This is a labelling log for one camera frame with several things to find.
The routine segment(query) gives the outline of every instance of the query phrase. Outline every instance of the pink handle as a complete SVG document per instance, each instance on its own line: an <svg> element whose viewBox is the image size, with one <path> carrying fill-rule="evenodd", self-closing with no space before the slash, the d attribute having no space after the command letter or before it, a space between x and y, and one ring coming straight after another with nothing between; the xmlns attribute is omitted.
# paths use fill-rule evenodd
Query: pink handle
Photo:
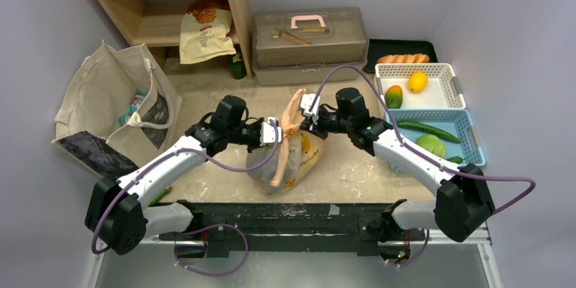
<svg viewBox="0 0 576 288"><path fill-rule="evenodd" d="M313 21L317 20L320 22L320 27L325 28L326 24L324 23L324 19L322 16L316 15L299 15L299 16L292 16L292 25L290 29L298 29L298 25L296 25L296 21Z"/></svg>

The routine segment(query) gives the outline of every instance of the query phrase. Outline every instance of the bottle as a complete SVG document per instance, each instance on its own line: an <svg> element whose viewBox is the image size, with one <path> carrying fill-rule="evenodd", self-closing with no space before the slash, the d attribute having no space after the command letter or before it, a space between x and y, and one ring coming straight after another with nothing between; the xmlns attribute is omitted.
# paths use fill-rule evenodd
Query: bottle
<svg viewBox="0 0 576 288"><path fill-rule="evenodd" d="M246 66L244 65L240 46L234 45L234 48L236 48L236 54L228 56L228 69L234 79L242 79L246 76Z"/></svg>

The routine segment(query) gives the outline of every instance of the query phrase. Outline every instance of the plastic storage box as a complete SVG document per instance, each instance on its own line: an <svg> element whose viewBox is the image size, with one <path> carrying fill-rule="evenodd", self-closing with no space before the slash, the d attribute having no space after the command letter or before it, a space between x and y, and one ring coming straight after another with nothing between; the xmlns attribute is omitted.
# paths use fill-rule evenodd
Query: plastic storage box
<svg viewBox="0 0 576 288"><path fill-rule="evenodd" d="M408 79L415 72L428 75L426 88L419 93L408 90ZM382 99L391 86L400 86L403 92L401 109L464 109L466 102L454 70L446 63L377 64L374 81Z"/></svg>
<svg viewBox="0 0 576 288"><path fill-rule="evenodd" d="M459 156L464 158L463 164L473 163L476 166L484 166L486 158L484 157L484 150L480 145L478 134L472 117L468 110L464 109L391 109L390 112L396 122L401 120L412 120L434 127L438 127L450 134L458 137L461 143L452 143L444 141L446 145L446 158ZM386 120L390 121L390 117L386 115ZM416 144L418 137L426 133L400 128L400 133L407 139ZM391 169L398 171L399 168L391 165Z"/></svg>
<svg viewBox="0 0 576 288"><path fill-rule="evenodd" d="M368 38L358 7L256 13L253 69L261 85L321 82L331 69L366 65ZM331 81L355 79L343 69Z"/></svg>

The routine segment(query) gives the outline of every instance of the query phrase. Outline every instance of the bag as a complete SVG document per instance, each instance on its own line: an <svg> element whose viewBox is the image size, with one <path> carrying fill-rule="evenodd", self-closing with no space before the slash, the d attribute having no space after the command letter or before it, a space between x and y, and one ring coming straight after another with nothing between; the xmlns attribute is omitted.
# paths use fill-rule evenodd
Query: bag
<svg viewBox="0 0 576 288"><path fill-rule="evenodd" d="M137 90L146 97L121 126L118 120L129 112ZM145 44L116 51L103 43L72 79L52 143L115 179L170 147L181 104Z"/></svg>
<svg viewBox="0 0 576 288"><path fill-rule="evenodd" d="M259 169L248 172L258 191L264 195L289 190L312 169L322 156L326 141L300 130L304 118L299 105L306 89L298 90L280 118L283 140L273 157ZM257 149L246 158L246 167L263 160L272 147Z"/></svg>
<svg viewBox="0 0 576 288"><path fill-rule="evenodd" d="M227 0L190 4L180 24L180 63L195 64L222 55L235 55L232 13Z"/></svg>

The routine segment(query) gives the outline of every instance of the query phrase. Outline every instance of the plastic container lid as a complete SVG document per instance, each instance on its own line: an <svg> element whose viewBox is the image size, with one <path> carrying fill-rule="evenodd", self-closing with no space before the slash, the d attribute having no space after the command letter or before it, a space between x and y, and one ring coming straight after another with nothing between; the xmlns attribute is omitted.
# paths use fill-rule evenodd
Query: plastic container lid
<svg viewBox="0 0 576 288"><path fill-rule="evenodd" d="M256 13L254 67L366 62L368 39L358 7Z"/></svg>

